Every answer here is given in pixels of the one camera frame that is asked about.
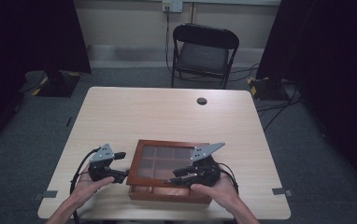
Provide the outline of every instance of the baseboard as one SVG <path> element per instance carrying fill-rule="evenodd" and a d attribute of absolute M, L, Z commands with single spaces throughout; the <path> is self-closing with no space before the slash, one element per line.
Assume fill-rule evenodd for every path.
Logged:
<path fill-rule="evenodd" d="M 162 47 L 116 47 L 89 45 L 87 48 L 91 67 L 166 67 L 165 49 Z M 239 49 L 233 67 L 251 67 L 259 63 L 264 49 Z M 173 49 L 168 51 L 172 65 Z"/>

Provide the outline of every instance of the black metal chair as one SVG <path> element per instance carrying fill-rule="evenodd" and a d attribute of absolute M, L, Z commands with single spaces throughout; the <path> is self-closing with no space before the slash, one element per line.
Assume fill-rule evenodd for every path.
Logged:
<path fill-rule="evenodd" d="M 173 31 L 175 44 L 171 88 L 175 71 L 221 79 L 225 89 L 239 39 L 229 30 L 185 23 Z"/>

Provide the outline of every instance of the wooden box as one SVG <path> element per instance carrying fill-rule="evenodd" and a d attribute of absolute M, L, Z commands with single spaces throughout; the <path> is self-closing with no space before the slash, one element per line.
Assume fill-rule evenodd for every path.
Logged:
<path fill-rule="evenodd" d="M 211 198 L 185 186 L 174 186 L 165 180 L 175 177 L 173 171 L 191 166 L 193 148 L 205 143 L 139 140 L 126 184 L 132 200 L 210 203 Z"/>

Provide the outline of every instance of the table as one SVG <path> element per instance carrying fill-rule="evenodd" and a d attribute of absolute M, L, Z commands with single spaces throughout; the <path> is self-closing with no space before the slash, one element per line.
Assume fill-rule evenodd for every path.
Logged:
<path fill-rule="evenodd" d="M 207 99 L 199 105 L 197 99 Z M 226 90 L 90 88 L 79 111 L 38 215 L 48 218 L 69 195 L 69 184 L 85 155 L 110 143 L 126 158 L 111 168 L 130 168 L 139 139 L 178 142 L 225 142 L 213 153 L 234 171 L 240 197 L 259 219 L 291 215 L 250 93 Z M 223 220 L 232 215 L 214 201 L 210 205 L 131 201 L 129 186 L 100 189 L 78 212 L 81 218 L 148 220 Z"/>

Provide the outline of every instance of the forearm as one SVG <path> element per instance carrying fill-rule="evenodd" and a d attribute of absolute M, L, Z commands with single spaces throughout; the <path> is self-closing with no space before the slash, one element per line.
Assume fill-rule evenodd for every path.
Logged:
<path fill-rule="evenodd" d="M 68 221 L 71 215 L 76 211 L 78 205 L 72 198 L 66 199 L 59 208 L 48 219 L 47 224 L 64 224 Z"/>
<path fill-rule="evenodd" d="M 227 211 L 230 212 L 238 224 L 260 223 L 248 206 L 240 199 L 236 200 Z"/>

